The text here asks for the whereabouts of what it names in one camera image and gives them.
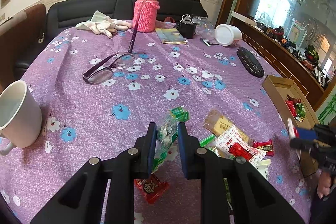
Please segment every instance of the pink thermos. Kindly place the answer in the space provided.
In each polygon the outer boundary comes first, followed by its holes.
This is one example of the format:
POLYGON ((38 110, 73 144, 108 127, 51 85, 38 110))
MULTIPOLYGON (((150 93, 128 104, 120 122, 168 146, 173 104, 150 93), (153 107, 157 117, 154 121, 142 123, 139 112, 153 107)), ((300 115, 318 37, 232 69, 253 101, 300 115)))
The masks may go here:
MULTIPOLYGON (((136 0, 134 5, 133 22, 136 22, 139 9, 144 0, 136 0)), ((139 16, 138 31, 151 32, 155 29, 155 20, 158 9, 160 9, 158 0, 146 0, 139 16)))

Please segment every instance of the black leather sofa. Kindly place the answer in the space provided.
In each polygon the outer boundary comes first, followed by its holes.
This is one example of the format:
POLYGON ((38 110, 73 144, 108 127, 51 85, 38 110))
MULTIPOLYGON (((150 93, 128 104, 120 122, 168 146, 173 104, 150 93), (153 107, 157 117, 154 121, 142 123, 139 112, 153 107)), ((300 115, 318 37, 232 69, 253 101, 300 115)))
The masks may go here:
MULTIPOLYGON (((133 9, 136 0, 66 0, 50 7, 43 43, 34 43, 14 64, 14 76, 20 79, 39 53, 63 30, 74 27, 77 23, 91 19, 96 10, 114 19, 133 19, 133 9)), ((166 17, 179 20, 182 15, 193 14, 207 17, 200 0, 158 0, 160 9, 157 20, 164 21, 166 17)))

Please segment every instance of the book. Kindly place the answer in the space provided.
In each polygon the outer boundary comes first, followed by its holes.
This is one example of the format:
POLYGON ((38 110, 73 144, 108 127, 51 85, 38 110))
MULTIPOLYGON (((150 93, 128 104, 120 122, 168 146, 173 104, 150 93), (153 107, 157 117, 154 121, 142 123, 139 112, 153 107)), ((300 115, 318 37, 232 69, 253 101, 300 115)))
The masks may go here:
POLYGON ((187 40, 175 28, 155 28, 155 32, 163 44, 187 44, 187 40))

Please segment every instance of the hand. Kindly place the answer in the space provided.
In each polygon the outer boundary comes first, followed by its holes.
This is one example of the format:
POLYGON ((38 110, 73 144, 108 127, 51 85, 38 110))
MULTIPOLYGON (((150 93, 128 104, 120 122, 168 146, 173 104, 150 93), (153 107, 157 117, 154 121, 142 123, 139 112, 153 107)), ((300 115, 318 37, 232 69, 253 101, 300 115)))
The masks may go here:
POLYGON ((331 176, 328 172, 323 172, 319 178, 319 184, 317 186, 317 195, 319 198, 323 198, 323 195, 327 196, 330 193, 331 176))

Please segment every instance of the eyeglasses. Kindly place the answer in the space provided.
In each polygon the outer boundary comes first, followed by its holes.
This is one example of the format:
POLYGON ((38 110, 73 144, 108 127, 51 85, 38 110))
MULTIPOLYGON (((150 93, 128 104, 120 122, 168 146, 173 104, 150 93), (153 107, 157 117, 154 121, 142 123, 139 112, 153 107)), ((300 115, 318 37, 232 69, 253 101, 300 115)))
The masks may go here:
POLYGON ((99 85, 101 83, 104 83, 105 81, 109 80, 113 76, 113 68, 122 69, 134 61, 135 57, 132 51, 133 51, 135 37, 138 31, 140 13, 142 11, 142 7, 145 1, 146 0, 143 0, 140 6, 139 13, 138 13, 136 23, 134 26, 134 31, 133 31, 133 35, 131 38, 131 42, 128 47, 128 52, 118 52, 116 54, 112 54, 108 56, 107 58, 101 60, 98 64, 94 65, 91 69, 89 69, 86 73, 83 74, 83 80, 86 83, 90 85, 99 85), (99 69, 103 64, 105 64, 109 60, 112 60, 112 63, 110 66, 99 69))

